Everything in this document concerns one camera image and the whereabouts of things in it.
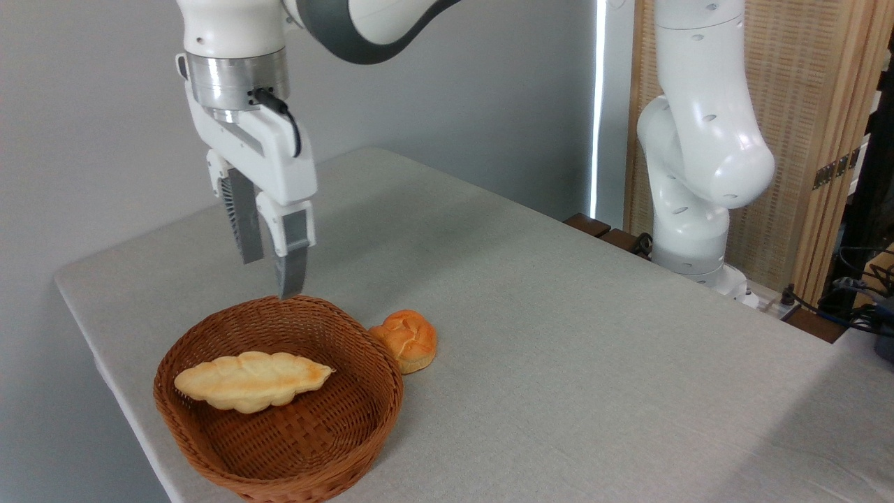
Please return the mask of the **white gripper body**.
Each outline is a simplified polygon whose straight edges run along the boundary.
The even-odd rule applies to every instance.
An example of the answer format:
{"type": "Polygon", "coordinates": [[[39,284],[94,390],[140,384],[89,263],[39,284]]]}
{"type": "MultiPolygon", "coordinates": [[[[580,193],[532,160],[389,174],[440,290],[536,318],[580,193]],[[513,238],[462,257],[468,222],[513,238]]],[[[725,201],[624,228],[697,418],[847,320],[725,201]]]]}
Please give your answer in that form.
{"type": "Polygon", "coordinates": [[[179,54],[193,124],[205,144],[281,206],[317,190],[309,137],[285,114],[284,54],[220,59],[179,54]]]}

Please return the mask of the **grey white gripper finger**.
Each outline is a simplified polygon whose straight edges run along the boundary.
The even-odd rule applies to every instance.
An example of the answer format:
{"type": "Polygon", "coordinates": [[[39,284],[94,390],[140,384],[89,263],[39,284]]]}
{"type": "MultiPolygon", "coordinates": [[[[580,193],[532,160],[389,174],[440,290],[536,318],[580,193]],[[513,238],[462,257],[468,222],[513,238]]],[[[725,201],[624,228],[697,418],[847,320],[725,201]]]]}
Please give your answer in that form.
{"type": "Polygon", "coordinates": [[[226,208],[243,264],[262,260],[264,247],[256,209],[255,185],[215,150],[208,150],[205,162],[214,195],[223,201],[226,208]]]}
{"type": "Polygon", "coordinates": [[[293,298],[304,288],[309,248],[316,244],[312,203],[305,200],[281,205],[262,191],[256,195],[256,209],[268,228],[277,255],[278,296],[293,298]]]}

